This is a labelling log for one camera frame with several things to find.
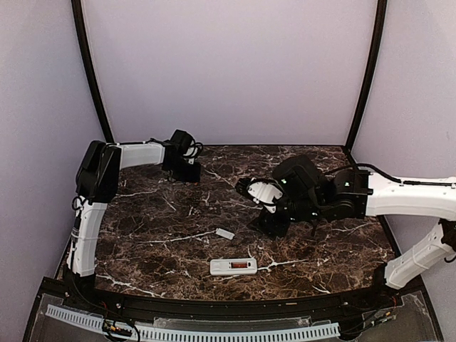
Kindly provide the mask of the white battery cover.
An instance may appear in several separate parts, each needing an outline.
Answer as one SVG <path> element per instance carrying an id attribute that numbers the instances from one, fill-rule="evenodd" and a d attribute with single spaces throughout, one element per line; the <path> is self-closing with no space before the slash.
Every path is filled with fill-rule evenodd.
<path id="1" fill-rule="evenodd" d="M 222 237 L 222 238 L 228 239 L 228 240 L 233 240 L 233 238 L 234 238 L 234 236 L 235 236 L 234 233 L 229 232 L 229 231 L 227 231 L 227 230 L 225 230 L 225 229 L 220 229 L 220 228 L 219 228 L 219 229 L 216 229 L 215 234 L 216 234 L 217 236 L 219 236 L 219 237 Z"/>

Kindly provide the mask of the orange battery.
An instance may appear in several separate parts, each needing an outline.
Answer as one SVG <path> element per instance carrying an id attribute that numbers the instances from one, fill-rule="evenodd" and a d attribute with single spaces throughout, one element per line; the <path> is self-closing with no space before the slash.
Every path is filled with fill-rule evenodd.
<path id="1" fill-rule="evenodd" d="M 232 262 L 231 267 L 233 269 L 243 269 L 247 268 L 247 264 L 245 262 Z"/>

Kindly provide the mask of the white remote control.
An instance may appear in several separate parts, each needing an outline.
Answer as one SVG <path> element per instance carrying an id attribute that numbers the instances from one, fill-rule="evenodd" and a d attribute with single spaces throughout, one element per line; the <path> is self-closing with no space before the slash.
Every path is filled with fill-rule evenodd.
<path id="1" fill-rule="evenodd" d="M 212 276 L 252 275 L 257 273 L 257 261 L 246 259 L 213 259 L 209 263 Z"/>

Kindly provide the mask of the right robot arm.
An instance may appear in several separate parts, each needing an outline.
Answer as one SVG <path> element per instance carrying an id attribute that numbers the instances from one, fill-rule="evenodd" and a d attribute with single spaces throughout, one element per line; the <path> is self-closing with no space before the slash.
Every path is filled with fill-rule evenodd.
<path id="1" fill-rule="evenodd" d="M 401 256 L 380 265 L 363 302 L 379 309 L 391 297 L 439 260 L 455 253 L 455 178 L 404 180 L 369 164 L 320 171 L 298 155 L 276 166 L 270 179 L 242 178 L 236 191 L 262 207 L 252 229 L 275 239 L 293 222 L 332 222 L 384 215 L 437 218 L 437 224 Z"/>

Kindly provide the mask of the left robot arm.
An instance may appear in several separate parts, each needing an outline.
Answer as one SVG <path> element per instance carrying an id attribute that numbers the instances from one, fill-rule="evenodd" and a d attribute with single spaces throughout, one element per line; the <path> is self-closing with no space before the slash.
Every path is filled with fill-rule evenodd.
<path id="1" fill-rule="evenodd" d="M 100 225 L 118 192 L 120 171 L 143 165 L 159 165 L 174 182 L 200 182 L 197 158 L 204 145 L 188 132 L 176 130 L 168 140 L 150 138 L 139 142 L 102 142 L 88 146 L 76 174 L 72 208 L 76 218 L 71 232 L 68 269 L 79 277 L 95 274 L 95 250 Z"/>

